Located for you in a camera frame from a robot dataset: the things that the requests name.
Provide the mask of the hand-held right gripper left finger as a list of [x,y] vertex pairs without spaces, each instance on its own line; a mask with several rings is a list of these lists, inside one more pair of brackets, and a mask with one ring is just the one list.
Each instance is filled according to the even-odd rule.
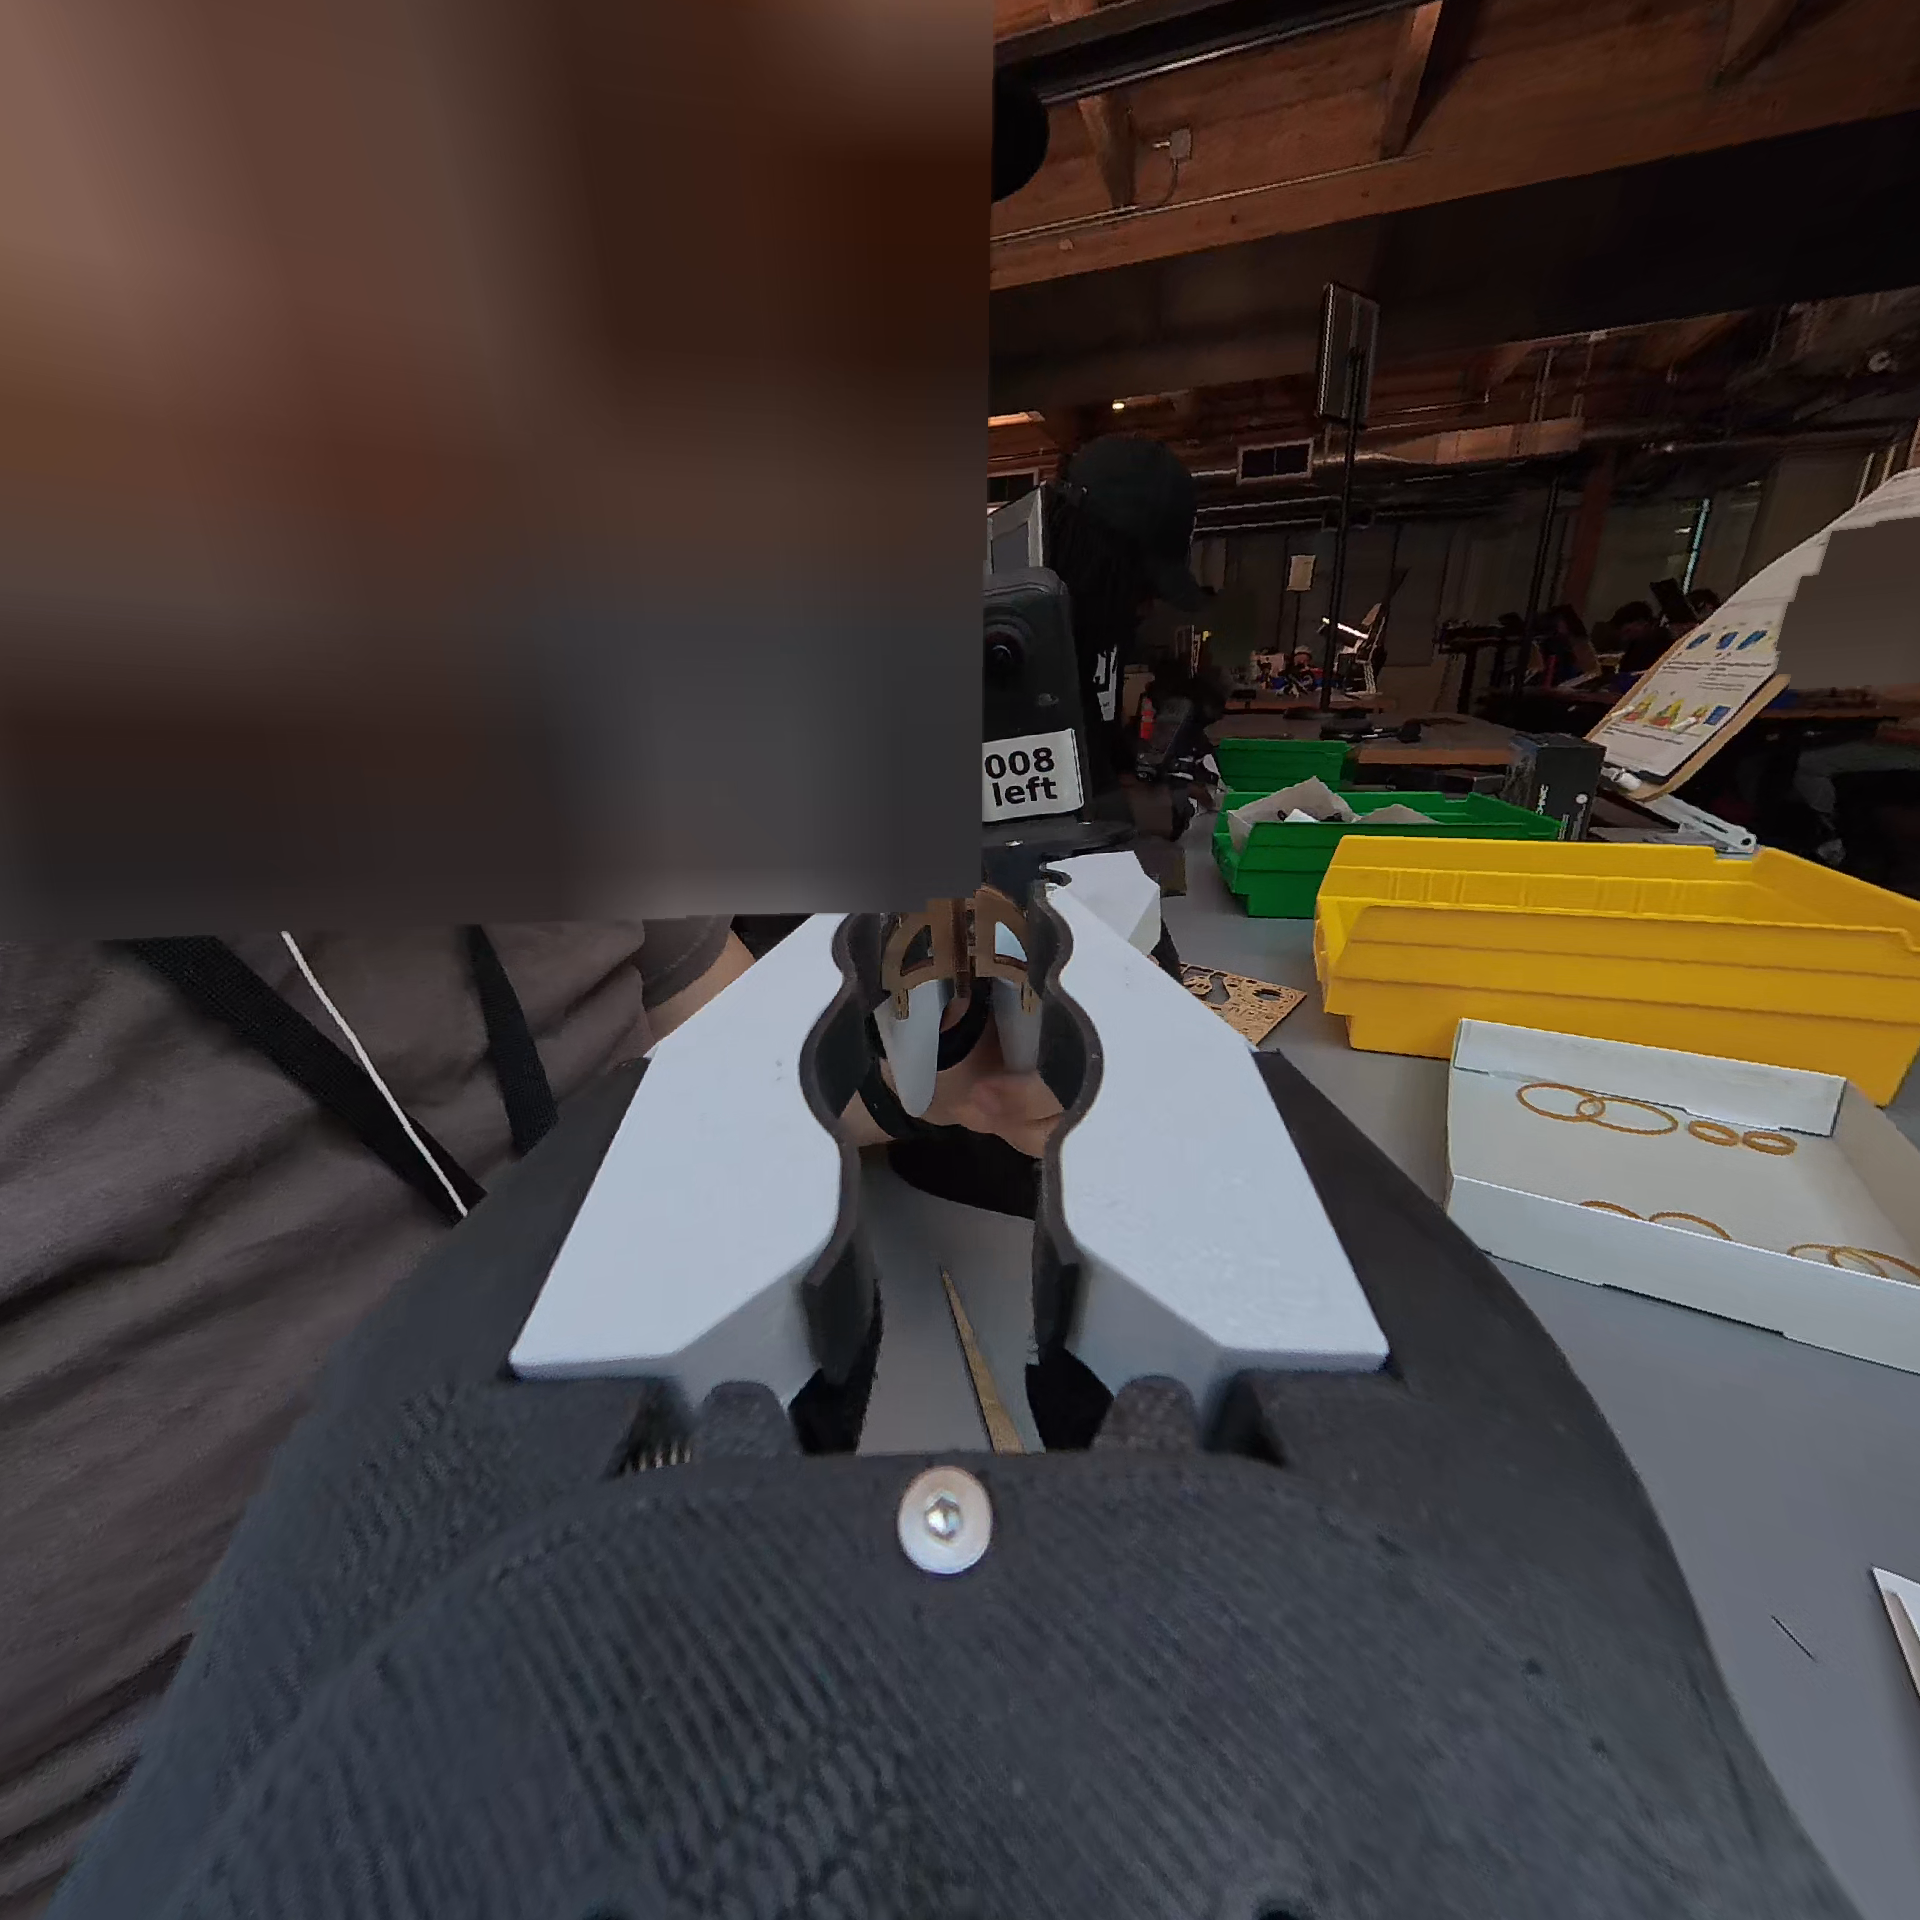
[[812,915],[645,1056],[528,1309],[522,1383],[762,1386],[852,1453],[877,1362],[843,1115],[870,1067],[868,918]]

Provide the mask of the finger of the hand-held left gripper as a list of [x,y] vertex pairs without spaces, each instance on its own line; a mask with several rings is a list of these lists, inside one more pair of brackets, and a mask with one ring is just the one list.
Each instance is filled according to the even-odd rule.
[[1162,894],[1136,853],[1059,856],[989,890],[989,1017],[1013,1074],[1164,1062]]
[[937,1095],[943,1017],[948,980],[941,978],[889,989],[874,1011],[891,1092],[911,1122],[922,1122]]

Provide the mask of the curved wooden arc part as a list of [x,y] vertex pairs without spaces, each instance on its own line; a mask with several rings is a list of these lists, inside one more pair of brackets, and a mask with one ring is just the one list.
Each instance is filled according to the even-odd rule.
[[914,1020],[914,994],[948,989],[983,1004],[1003,1028],[1040,1017],[1040,994],[1032,984],[1029,918],[1022,906],[979,887],[973,900],[929,903],[925,913],[895,918],[880,939],[880,1004],[891,1021]]

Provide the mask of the black model kit box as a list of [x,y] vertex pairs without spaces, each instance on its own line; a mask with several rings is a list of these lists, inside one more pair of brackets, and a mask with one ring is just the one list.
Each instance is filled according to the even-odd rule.
[[1497,801],[1552,822],[1559,842],[1582,842],[1607,753],[1568,732],[1514,732]]

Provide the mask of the person's left hand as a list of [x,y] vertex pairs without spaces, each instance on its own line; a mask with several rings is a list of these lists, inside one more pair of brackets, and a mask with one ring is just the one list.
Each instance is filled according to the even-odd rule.
[[1007,1067],[995,1027],[987,1027],[966,1058],[937,1074],[935,1098],[916,1122],[935,1130],[955,1128],[973,1138],[992,1138],[1024,1155],[1039,1155],[1062,1118],[1062,1102],[1036,1070]]

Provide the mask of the laser-cut plywood sheet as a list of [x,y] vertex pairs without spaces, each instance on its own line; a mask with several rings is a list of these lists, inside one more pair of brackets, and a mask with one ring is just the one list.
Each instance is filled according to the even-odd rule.
[[1234,1028],[1255,1051],[1307,1004],[1304,989],[1214,967],[1180,967],[1181,987]]

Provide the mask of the green plastic bin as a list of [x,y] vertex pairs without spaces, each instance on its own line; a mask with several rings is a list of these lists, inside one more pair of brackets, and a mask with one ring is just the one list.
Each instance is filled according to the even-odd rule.
[[1466,838],[1492,842],[1555,842],[1555,831],[1545,818],[1502,805],[1484,794],[1395,794],[1398,801],[1421,806],[1436,818],[1426,831],[1389,831],[1389,827],[1319,827],[1319,822],[1266,822],[1255,827],[1244,841],[1232,841],[1220,827],[1220,815],[1232,801],[1251,801],[1248,794],[1229,790],[1220,815],[1211,831],[1211,853],[1229,893],[1244,906],[1251,918],[1270,921],[1308,921],[1316,894],[1332,865],[1332,856],[1346,841],[1378,842],[1385,838]]
[[1341,789],[1356,744],[1346,737],[1220,737],[1211,762],[1229,794],[1264,798],[1304,780]]

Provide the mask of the crumpled white paper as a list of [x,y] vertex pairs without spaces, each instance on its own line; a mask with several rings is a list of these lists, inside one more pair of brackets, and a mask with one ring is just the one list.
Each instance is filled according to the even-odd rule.
[[1220,827],[1232,841],[1244,841],[1255,827],[1266,822],[1426,831],[1436,818],[1395,794],[1335,790],[1319,779],[1296,780],[1264,798],[1232,801],[1220,815]]

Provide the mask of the thin wooden stick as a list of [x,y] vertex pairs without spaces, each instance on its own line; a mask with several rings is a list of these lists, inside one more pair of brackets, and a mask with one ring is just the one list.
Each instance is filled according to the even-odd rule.
[[995,1375],[987,1362],[987,1353],[973,1334],[973,1321],[971,1321],[964,1297],[959,1297],[948,1269],[941,1269],[941,1287],[943,1287],[948,1316],[953,1324],[955,1349],[964,1355],[964,1370],[966,1370],[966,1378],[973,1389],[979,1429],[989,1441],[989,1450],[995,1458],[1020,1458],[1020,1453],[1024,1453],[1022,1431],[1020,1431],[1020,1425],[1014,1425],[1014,1417],[995,1386]]

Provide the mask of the white cardboard tray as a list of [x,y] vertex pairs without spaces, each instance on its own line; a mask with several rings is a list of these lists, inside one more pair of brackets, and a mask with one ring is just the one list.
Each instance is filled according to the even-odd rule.
[[[1529,1081],[1785,1130],[1802,1149],[1765,1160],[1539,1122],[1514,1102]],[[1463,1020],[1446,1216],[1497,1262],[1916,1375],[1916,1283],[1785,1253],[1859,1240],[1916,1263],[1916,1146],[1844,1077]]]

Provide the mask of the yellow plastic bin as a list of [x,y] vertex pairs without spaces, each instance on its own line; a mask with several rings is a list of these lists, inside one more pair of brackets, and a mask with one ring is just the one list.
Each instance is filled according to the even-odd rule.
[[1359,1051],[1451,1058],[1505,1021],[1838,1074],[1916,1062],[1916,903],[1790,853],[1353,838],[1316,980]]

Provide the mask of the black panel on pole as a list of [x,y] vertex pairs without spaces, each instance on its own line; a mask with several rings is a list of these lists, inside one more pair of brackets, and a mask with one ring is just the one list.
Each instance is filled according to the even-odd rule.
[[1356,289],[1329,281],[1321,289],[1321,327],[1316,349],[1316,414],[1337,433],[1337,497],[1335,497],[1335,547],[1332,586],[1321,621],[1319,692],[1316,708],[1332,712],[1335,662],[1337,662],[1337,617],[1347,575],[1347,527],[1356,502],[1359,438],[1369,426],[1372,371],[1378,360],[1378,302]]

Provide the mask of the group of tan rubber bands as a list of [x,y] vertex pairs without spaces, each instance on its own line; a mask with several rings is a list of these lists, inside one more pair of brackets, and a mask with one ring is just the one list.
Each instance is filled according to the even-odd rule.
[[[1729,1123],[1724,1118],[1695,1118],[1688,1110],[1662,1107],[1642,1098],[1610,1098],[1602,1092],[1535,1077],[1514,1087],[1514,1102],[1524,1115],[1555,1123],[1594,1128],[1624,1139],[1668,1139],[1688,1138],[1704,1149],[1736,1149],[1765,1160],[1799,1155],[1799,1138],[1785,1130],[1764,1130]],[[1832,1272],[1872,1273],[1877,1282],[1916,1283],[1916,1263],[1898,1251],[1863,1249],[1859,1240],[1799,1240],[1785,1249],[1797,1262],[1826,1262]]]

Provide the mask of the instruction sheet on stand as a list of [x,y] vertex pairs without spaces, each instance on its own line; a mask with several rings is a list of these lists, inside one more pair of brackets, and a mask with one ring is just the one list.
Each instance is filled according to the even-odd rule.
[[1741,662],[1664,662],[1644,672],[1588,734],[1600,748],[1600,789],[1680,834],[1691,831],[1721,856],[1752,856],[1752,831],[1686,805],[1679,790],[1785,691],[1785,672]]

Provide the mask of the white printed instruction sheet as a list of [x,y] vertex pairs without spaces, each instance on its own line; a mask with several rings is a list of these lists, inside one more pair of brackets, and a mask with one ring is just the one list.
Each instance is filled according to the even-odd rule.
[[1895,475],[1679,638],[1600,720],[1600,779],[1672,794],[1778,692],[1916,691],[1916,470]]

